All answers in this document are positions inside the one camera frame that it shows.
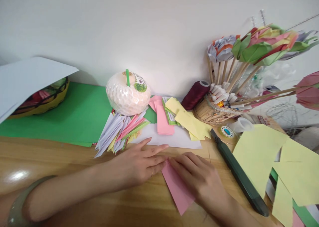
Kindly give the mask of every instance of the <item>green cardboard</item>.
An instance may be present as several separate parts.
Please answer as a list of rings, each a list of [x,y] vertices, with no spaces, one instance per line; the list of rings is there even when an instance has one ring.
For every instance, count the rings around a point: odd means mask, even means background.
[[[0,135],[93,143],[99,140],[111,110],[105,87],[70,82],[65,100],[56,108],[43,114],[7,119],[0,124]]]
[[[240,62],[256,63],[261,57],[268,54],[272,50],[272,47],[267,42],[260,42],[254,44],[245,50],[240,55]]]

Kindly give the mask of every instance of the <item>basket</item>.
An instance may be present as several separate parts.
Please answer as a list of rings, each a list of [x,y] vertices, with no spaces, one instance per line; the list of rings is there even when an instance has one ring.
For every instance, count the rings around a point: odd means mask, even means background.
[[[35,105],[18,107],[14,113],[12,113],[8,119],[20,118],[25,116],[31,116],[33,114],[41,114],[46,111],[53,109],[61,103],[66,95],[67,89],[69,88],[69,79],[65,78],[65,82],[56,90],[56,92],[45,99],[41,100]]]
[[[239,111],[231,108],[220,108],[217,105],[211,105],[211,100],[205,95],[203,100],[194,108],[194,114],[196,118],[204,123],[217,125],[225,120],[242,114],[243,111]]]

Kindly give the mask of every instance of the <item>wooden stick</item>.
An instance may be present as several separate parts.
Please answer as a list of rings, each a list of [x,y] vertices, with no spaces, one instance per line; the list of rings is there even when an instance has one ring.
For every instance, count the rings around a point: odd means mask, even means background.
[[[271,97],[271,96],[274,96],[274,95],[279,95],[279,94],[283,94],[283,93],[293,92],[293,91],[296,91],[299,88],[300,87],[295,87],[295,88],[286,89],[286,90],[282,90],[282,91],[279,91],[279,92],[270,93],[270,94],[258,96],[258,97],[255,97],[255,98],[243,100],[241,102],[236,103],[236,105],[238,105],[238,104],[247,104],[247,103],[251,103],[252,101],[261,100],[261,99],[268,98],[268,97]]]
[[[220,71],[221,71],[221,66],[222,66],[222,62],[219,62],[218,64],[218,72],[217,72],[217,81],[216,81],[216,84],[220,84],[219,81],[220,81]]]
[[[269,100],[274,100],[274,99],[282,98],[282,97],[288,97],[288,96],[295,95],[295,94],[296,94],[296,92],[291,92],[291,93],[288,93],[286,95],[277,96],[277,97],[274,97],[274,98],[271,98],[271,99],[261,100],[261,101],[258,101],[258,102],[255,102],[255,103],[250,103],[250,104],[254,105],[254,104],[257,104],[257,103],[263,103],[263,102],[266,102],[266,101],[269,101]]]
[[[210,59],[209,56],[207,55],[207,62],[208,62],[208,72],[209,72],[209,77],[210,77],[210,83],[213,83],[213,72],[212,72],[212,66],[210,64]]]
[[[223,77],[222,77],[221,85],[223,85],[223,82],[225,82],[227,63],[228,63],[228,60],[226,60],[225,64],[224,64],[224,70],[223,70]]]
[[[226,80],[227,83],[229,82],[230,76],[231,76],[231,74],[232,74],[232,72],[233,72],[233,68],[234,68],[235,61],[236,61],[236,58],[234,57],[234,58],[233,58],[233,62],[232,62],[232,66],[230,66],[230,70],[229,70],[229,72],[228,72],[228,76],[227,76],[227,80]]]
[[[239,87],[239,89],[238,89],[238,91],[236,92],[235,95],[237,95],[237,94],[239,93],[239,91],[246,85],[246,83],[252,79],[252,77],[253,77],[253,76],[255,75],[255,73],[259,70],[260,67],[261,67],[261,66],[257,66],[257,67],[253,70],[253,72],[248,76],[248,78],[246,78],[246,80],[243,82],[243,84]]]
[[[226,91],[227,93],[230,93],[230,91],[233,89],[234,85],[237,83],[238,79],[245,72],[245,70],[248,67],[248,65],[249,65],[249,63],[242,63],[242,65],[240,66],[240,68],[237,71],[237,74],[235,75],[235,77],[233,78],[232,82],[228,86],[227,91]]]
[[[211,64],[211,72],[212,72],[212,75],[213,75],[213,83],[215,83],[215,70],[214,70],[214,63],[212,63],[210,60],[209,60],[209,63]]]

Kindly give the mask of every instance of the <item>sticker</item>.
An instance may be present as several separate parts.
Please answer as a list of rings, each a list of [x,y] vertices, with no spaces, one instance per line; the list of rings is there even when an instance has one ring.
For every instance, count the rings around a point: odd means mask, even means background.
[[[145,80],[141,76],[139,76],[138,74],[136,74],[136,73],[133,73],[133,74],[136,78],[136,81],[134,83],[134,88],[137,91],[144,93],[147,90],[147,84],[146,84]]]

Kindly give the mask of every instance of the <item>bamboo pen holder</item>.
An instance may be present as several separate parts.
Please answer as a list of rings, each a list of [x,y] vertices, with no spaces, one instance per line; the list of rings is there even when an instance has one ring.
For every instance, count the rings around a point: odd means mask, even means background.
[[[243,111],[238,111],[231,108],[220,108],[216,105],[212,105],[207,95],[194,108],[194,114],[196,118],[211,125],[220,124],[225,120],[234,116],[238,116],[242,113]]]

